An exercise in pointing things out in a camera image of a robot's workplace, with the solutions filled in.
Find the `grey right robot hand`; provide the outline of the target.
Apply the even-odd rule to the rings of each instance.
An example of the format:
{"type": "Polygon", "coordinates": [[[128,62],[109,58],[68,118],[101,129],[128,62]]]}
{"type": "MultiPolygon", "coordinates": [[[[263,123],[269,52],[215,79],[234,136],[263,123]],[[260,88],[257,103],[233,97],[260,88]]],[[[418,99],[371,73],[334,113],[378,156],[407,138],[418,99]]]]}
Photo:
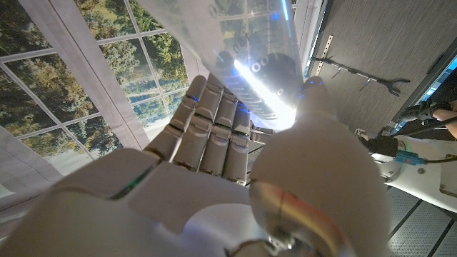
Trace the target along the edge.
{"type": "Polygon", "coordinates": [[[3,256],[386,256],[388,195],[323,80],[268,141],[245,187],[189,171],[173,146],[122,148],[55,183],[3,256]]]}

